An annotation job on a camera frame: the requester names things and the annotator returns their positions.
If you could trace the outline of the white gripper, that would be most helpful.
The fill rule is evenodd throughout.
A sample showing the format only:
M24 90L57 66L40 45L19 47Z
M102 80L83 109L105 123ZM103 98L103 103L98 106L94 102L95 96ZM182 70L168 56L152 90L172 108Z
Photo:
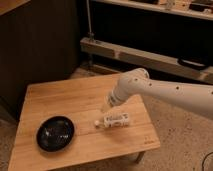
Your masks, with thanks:
M118 98L114 95L112 91L108 93L107 96L107 103L104 103L101 107L101 112L106 113L111 107L118 106L119 105L119 100Z

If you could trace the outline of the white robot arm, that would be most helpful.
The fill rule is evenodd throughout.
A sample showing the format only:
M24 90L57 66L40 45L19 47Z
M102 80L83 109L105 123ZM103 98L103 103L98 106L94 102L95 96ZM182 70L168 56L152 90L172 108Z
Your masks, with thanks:
M133 95L147 95L213 120L213 85L159 81L143 68L122 73L101 111L106 113Z

